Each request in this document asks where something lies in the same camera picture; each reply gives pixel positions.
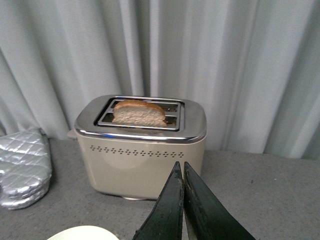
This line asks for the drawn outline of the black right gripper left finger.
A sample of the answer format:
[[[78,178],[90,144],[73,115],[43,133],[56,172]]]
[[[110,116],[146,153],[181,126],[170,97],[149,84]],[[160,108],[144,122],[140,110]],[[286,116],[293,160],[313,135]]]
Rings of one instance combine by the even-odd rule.
[[[134,240],[180,240],[184,214],[184,182],[181,165],[175,162],[169,177]]]

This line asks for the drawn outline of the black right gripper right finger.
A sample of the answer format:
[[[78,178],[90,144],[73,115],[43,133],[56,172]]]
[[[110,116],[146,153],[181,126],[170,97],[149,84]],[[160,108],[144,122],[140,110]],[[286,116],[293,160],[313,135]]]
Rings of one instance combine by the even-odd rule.
[[[253,240],[192,166],[184,163],[184,210],[198,240]]]

